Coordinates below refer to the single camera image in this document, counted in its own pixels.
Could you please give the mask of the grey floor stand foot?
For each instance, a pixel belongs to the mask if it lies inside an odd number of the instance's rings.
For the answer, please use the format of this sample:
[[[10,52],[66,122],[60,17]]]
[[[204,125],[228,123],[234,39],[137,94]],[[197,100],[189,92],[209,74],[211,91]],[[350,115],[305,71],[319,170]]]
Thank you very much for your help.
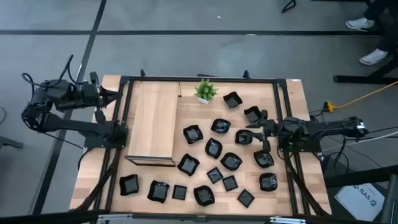
[[[0,150],[4,147],[4,146],[10,146],[16,149],[22,149],[24,147],[24,144],[3,136],[0,136]]]

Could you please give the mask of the black crossbar silver brackets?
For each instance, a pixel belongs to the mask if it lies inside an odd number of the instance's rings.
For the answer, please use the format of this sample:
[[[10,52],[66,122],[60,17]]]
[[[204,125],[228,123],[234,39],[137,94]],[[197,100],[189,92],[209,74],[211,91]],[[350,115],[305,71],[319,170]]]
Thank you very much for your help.
[[[71,211],[61,213],[45,213],[38,215],[23,215],[0,217],[0,224],[79,224],[94,221],[108,221],[118,218],[125,219],[154,219],[154,220],[182,220],[198,223],[212,221],[243,221],[288,224],[398,224],[398,217],[381,222],[363,220],[348,220],[335,216],[316,216],[297,214],[292,216],[245,216],[245,215],[177,215],[177,214],[148,214],[148,213],[110,213],[107,210]]]

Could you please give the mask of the green plant white pot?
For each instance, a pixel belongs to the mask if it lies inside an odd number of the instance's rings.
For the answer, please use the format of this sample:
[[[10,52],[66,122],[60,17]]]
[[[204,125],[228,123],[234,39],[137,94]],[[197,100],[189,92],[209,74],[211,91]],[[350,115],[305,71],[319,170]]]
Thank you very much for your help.
[[[209,79],[202,79],[198,87],[195,87],[195,96],[204,104],[209,104],[210,101],[218,94],[218,88]]]

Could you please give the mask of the black rounded wavy mini bowl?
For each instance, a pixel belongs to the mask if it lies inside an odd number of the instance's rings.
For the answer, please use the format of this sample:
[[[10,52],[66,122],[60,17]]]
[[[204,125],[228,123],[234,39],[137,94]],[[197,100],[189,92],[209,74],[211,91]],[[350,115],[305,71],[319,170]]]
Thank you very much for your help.
[[[225,119],[215,119],[211,125],[211,130],[218,134],[226,134],[229,131],[231,123]]]
[[[252,143],[254,133],[247,129],[240,129],[235,134],[234,142],[240,145],[248,145]]]
[[[238,170],[243,163],[242,159],[235,153],[227,152],[220,160],[221,164],[230,171]]]
[[[220,157],[223,146],[219,141],[210,138],[205,146],[205,152],[208,156],[217,159]]]
[[[277,176],[274,173],[263,173],[259,177],[260,189],[265,192],[272,192],[278,188]]]
[[[215,203],[215,196],[211,188],[207,185],[201,185],[193,189],[194,198],[202,207]]]
[[[268,152],[256,151],[253,153],[253,156],[254,156],[254,160],[255,160],[256,164],[260,168],[265,169],[265,168],[271,167],[275,164],[273,157]]]

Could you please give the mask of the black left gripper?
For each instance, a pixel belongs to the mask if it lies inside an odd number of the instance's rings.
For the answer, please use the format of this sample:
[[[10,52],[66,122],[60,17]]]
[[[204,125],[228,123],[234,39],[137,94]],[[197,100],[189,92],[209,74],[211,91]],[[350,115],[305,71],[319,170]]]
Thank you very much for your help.
[[[94,106],[96,108],[94,112],[96,122],[106,123],[106,117],[102,108],[107,107],[113,101],[118,102],[123,94],[101,86],[96,72],[90,72],[90,80],[91,83],[82,82],[78,84],[76,105]]]

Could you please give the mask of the black office desk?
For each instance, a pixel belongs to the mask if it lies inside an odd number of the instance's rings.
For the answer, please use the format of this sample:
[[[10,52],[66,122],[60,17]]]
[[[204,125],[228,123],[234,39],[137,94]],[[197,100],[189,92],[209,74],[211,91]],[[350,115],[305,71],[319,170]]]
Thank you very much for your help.
[[[389,85],[398,82],[398,78],[386,78],[385,76],[398,68],[398,56],[393,58],[383,65],[381,68],[372,72],[368,76],[350,76],[350,75],[335,75],[333,81],[335,83],[355,83],[355,84],[370,84],[370,85]]]

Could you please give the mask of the black square wavy mini bowl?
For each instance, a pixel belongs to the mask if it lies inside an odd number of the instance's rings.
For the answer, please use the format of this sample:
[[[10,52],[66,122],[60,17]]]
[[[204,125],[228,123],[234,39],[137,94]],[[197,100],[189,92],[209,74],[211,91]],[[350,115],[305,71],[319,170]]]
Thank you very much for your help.
[[[194,157],[192,157],[189,154],[185,154],[181,160],[180,163],[178,164],[177,168],[178,170],[182,171],[183,173],[187,174],[189,177],[191,177],[197,167],[200,165],[200,161]]]
[[[127,196],[130,194],[136,194],[139,192],[139,177],[137,174],[131,174],[128,176],[120,177],[120,195]]]
[[[183,128],[183,135],[188,144],[193,144],[203,139],[203,133],[197,124]]]
[[[170,185],[153,180],[147,198],[151,201],[165,203]]]
[[[243,103],[242,99],[236,91],[233,91],[223,97],[224,102],[228,105],[228,108],[233,109]]]
[[[244,115],[248,119],[249,123],[256,123],[260,119],[262,119],[261,111],[259,110],[258,106],[252,106],[248,109],[244,110]]]

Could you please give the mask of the black metal stand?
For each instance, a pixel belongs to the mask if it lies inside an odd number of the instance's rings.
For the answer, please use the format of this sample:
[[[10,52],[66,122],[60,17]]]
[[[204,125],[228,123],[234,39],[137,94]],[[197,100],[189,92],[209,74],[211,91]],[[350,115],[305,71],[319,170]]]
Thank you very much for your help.
[[[381,212],[371,222],[398,217],[398,165],[329,176],[325,177],[325,183],[328,188],[339,189],[349,185],[373,184],[385,200]]]

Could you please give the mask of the white printed box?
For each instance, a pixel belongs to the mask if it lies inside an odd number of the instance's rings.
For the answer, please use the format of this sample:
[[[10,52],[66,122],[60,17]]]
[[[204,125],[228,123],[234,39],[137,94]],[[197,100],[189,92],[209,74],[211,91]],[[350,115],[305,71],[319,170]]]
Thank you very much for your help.
[[[355,219],[374,221],[383,208],[385,197],[373,184],[342,187],[334,196]]]

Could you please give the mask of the person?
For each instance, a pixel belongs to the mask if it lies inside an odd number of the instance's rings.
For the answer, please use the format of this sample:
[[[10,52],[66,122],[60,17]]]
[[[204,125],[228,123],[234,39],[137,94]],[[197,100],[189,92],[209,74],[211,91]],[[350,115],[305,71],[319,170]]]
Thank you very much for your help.
[[[374,2],[365,10],[363,17],[369,20],[376,20],[386,10],[398,9],[398,0],[374,0]],[[387,30],[379,39],[375,49],[389,52],[398,43],[398,22],[390,30]]]

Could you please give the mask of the person's shoe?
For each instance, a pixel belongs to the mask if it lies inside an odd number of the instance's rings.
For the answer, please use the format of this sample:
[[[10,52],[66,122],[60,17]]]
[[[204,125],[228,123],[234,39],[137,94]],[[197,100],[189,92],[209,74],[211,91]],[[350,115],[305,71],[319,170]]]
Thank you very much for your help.
[[[363,65],[375,65],[388,56],[388,52],[375,49],[370,54],[367,54],[359,59],[359,62]]]
[[[365,17],[348,20],[345,22],[346,27],[353,30],[367,32],[372,29],[372,27],[376,24],[374,20],[369,20]]]

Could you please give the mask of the black square mini plate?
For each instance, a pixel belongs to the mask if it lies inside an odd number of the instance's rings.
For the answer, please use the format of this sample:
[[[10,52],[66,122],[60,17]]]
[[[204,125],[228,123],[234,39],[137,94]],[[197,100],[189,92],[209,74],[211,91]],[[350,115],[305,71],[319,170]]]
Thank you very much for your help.
[[[238,196],[238,201],[246,208],[250,207],[254,199],[255,197],[246,189],[244,189]]]
[[[238,188],[238,183],[233,175],[223,178],[222,181],[227,192]]]
[[[212,170],[209,170],[206,174],[212,184],[217,183],[219,180],[223,178],[221,171],[217,167],[214,167]]]
[[[172,194],[173,199],[185,200],[187,193],[187,187],[182,185],[174,185],[174,190]]]

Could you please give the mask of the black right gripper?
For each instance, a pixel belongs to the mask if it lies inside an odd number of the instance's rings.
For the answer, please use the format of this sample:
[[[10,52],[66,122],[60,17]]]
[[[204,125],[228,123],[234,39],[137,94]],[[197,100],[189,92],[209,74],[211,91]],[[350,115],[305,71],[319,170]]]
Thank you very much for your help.
[[[247,128],[260,128],[262,126],[266,125],[266,134],[263,133],[251,133],[251,136],[253,138],[256,138],[260,142],[262,142],[262,150],[264,152],[270,152],[271,151],[271,144],[268,140],[267,137],[277,137],[280,132],[280,126],[281,123],[276,123],[274,119],[268,119],[268,111],[267,110],[261,110],[262,114],[262,119],[260,119],[256,123],[249,123],[247,125]]]

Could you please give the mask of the wooden shelf black metal frame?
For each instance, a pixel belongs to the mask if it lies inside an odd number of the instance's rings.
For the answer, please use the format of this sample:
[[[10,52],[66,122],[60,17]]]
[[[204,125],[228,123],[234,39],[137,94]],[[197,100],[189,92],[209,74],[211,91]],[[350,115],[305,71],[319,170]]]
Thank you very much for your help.
[[[174,167],[172,159],[179,96],[177,82],[140,84],[129,149],[125,158],[137,166]]]

